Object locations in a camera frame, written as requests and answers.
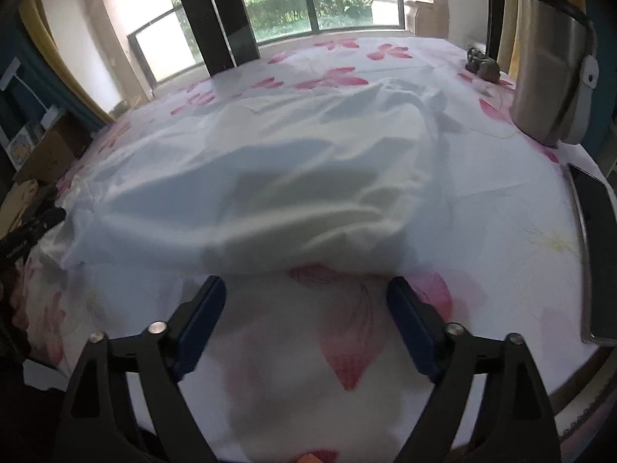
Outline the stainless steel thermos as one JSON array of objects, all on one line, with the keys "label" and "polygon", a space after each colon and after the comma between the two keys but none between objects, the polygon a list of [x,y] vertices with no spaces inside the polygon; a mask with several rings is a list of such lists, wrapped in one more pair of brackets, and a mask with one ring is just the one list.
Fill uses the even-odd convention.
[{"label": "stainless steel thermos", "polygon": [[580,143],[599,78],[593,22],[560,0],[520,0],[520,10],[522,58],[510,117],[544,146]]}]

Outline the white garment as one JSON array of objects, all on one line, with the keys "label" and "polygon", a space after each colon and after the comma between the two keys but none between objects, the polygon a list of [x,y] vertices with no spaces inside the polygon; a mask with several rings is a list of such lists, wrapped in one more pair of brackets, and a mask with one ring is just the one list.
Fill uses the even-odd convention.
[{"label": "white garment", "polygon": [[399,272],[447,215],[447,104],[440,89],[386,78],[206,106],[86,166],[41,251],[62,269]]}]

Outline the floral pink bed sheet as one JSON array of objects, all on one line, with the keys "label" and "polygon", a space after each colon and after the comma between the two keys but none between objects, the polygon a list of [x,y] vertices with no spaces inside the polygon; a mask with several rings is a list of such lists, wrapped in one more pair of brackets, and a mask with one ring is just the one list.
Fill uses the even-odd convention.
[{"label": "floral pink bed sheet", "polygon": [[[524,336],[572,459],[614,400],[616,362],[582,339],[583,263],[569,163],[601,171],[579,145],[548,149],[509,117],[514,82],[465,71],[444,40],[321,41],[170,93],[104,131],[63,178],[60,203],[83,169],[128,141],[216,103],[260,92],[364,86],[399,78],[440,89],[445,222],[419,262],[396,273],[343,273],[304,264],[218,275],[228,296],[198,367],[181,384],[216,454],[231,461],[389,462],[430,395],[386,303],[405,277],[447,321],[477,336]],[[169,318],[216,274],[122,264],[60,268],[36,246],[25,265],[28,334],[35,351],[70,374],[96,331],[135,335]]]}]

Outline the yellow curtain left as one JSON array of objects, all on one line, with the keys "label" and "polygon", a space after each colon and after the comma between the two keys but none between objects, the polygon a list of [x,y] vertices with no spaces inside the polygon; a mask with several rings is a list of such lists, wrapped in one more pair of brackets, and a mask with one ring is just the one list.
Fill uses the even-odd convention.
[{"label": "yellow curtain left", "polygon": [[105,124],[113,122],[114,118],[86,92],[62,59],[47,23],[42,0],[22,0],[19,15],[35,48],[64,86],[100,121]]}]

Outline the black door frame post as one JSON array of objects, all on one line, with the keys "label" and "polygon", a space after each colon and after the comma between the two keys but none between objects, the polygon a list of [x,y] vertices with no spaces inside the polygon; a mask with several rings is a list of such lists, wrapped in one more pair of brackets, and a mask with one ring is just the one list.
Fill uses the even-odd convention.
[{"label": "black door frame post", "polygon": [[260,58],[244,0],[181,0],[210,75]]}]

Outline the small dark object on bed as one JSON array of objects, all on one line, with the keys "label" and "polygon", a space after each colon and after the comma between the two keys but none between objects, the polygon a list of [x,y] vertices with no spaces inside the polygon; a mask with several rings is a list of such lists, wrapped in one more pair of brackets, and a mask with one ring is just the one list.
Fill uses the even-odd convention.
[{"label": "small dark object on bed", "polygon": [[467,49],[467,63],[465,63],[464,67],[470,73],[476,74],[478,78],[483,79],[483,81],[498,84],[501,78],[501,70],[498,63],[474,46]]}]

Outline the cardboard box on balcony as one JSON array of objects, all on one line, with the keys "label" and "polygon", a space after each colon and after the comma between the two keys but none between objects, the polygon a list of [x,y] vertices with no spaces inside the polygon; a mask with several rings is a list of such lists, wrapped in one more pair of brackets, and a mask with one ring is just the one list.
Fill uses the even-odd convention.
[{"label": "cardboard box on balcony", "polygon": [[430,3],[417,0],[404,2],[406,29],[422,38],[448,38],[450,13],[447,3]]}]

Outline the black smartphone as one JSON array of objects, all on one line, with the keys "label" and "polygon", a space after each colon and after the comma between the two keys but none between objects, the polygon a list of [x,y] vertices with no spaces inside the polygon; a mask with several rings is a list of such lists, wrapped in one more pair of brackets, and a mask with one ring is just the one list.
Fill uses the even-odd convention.
[{"label": "black smartphone", "polygon": [[616,345],[616,212],[610,189],[571,163],[565,166],[583,263],[582,338]]}]

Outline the balcony railing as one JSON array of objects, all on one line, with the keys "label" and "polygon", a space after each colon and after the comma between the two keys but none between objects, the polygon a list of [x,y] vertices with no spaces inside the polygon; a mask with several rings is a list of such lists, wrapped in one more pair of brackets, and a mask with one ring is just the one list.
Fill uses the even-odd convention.
[{"label": "balcony railing", "polygon": [[[258,49],[336,31],[403,30],[406,0],[244,0]],[[203,67],[181,0],[128,35],[132,56],[156,89]]]}]

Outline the teal curtain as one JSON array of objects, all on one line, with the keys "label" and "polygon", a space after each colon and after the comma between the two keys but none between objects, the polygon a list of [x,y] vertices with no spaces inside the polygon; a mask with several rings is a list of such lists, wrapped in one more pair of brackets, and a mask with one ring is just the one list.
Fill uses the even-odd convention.
[{"label": "teal curtain", "polygon": [[8,138],[26,122],[41,121],[51,106],[74,115],[89,132],[106,125],[103,117],[87,108],[52,71],[13,15],[1,27],[1,74],[15,59],[20,62],[18,76],[1,92],[1,128]]}]

